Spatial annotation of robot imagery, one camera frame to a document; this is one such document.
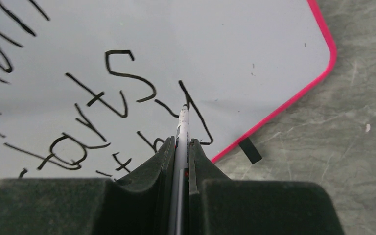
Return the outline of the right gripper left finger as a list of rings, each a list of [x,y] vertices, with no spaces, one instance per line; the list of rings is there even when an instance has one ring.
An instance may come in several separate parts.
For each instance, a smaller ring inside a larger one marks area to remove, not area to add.
[[[165,235],[175,140],[118,180],[0,180],[0,235]]]

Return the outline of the pink-framed whiteboard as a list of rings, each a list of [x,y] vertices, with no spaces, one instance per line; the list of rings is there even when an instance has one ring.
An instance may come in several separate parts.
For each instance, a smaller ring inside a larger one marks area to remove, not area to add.
[[[336,54],[316,0],[0,0],[0,179],[118,179],[184,104],[215,162]]]

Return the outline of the black whiteboard marker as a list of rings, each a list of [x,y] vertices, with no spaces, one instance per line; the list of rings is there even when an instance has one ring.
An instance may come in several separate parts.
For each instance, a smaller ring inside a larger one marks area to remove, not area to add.
[[[179,114],[175,140],[174,168],[167,230],[169,235],[184,234],[186,187],[189,177],[189,132],[189,110],[185,104]]]

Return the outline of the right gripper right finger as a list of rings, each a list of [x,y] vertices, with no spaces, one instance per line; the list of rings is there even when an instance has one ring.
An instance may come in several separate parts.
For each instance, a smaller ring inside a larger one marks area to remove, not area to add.
[[[232,180],[205,155],[189,150],[191,235],[342,235],[327,192],[313,182]]]

